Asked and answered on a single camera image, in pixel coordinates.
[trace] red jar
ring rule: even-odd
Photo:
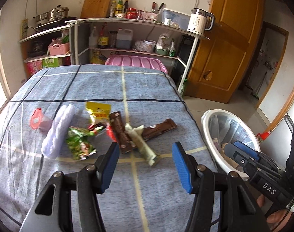
[[[129,8],[128,12],[126,13],[127,19],[137,19],[137,11],[135,8]]]

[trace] cooking pot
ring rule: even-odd
[[[48,22],[60,20],[61,18],[67,17],[68,13],[69,13],[68,7],[61,7],[61,5],[58,5],[56,8],[48,11],[47,13]]]
[[[43,25],[45,23],[47,23],[47,18],[48,18],[48,12],[42,13],[36,17],[33,17],[36,21],[37,26]]]

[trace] screw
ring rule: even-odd
[[[61,171],[56,171],[54,172],[54,177],[60,177],[62,175],[62,172]]]
[[[90,164],[86,167],[87,171],[93,171],[95,169],[95,165]]]
[[[238,173],[235,171],[230,172],[231,177],[233,178],[237,178],[238,177]]]
[[[206,170],[206,167],[204,165],[197,165],[197,170],[199,171],[205,171]]]

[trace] wooden cutting board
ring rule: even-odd
[[[110,0],[85,0],[80,18],[107,17],[109,8]]]

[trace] blue gripper pad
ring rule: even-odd
[[[180,142],[175,142],[172,145],[172,156],[181,185],[190,194],[193,190],[191,169],[189,169],[191,163]]]
[[[118,159],[119,159],[119,145],[116,142],[113,142],[107,151],[103,162],[104,163],[104,168],[102,169],[102,185],[101,185],[101,190],[103,193],[107,188],[109,188],[112,175],[115,171]]]
[[[256,150],[253,150],[252,148],[248,147],[247,145],[245,145],[244,143],[240,141],[235,141],[233,145],[238,147],[240,150],[242,150],[246,154],[250,155],[253,159],[255,159],[255,161],[259,161],[260,158]]]

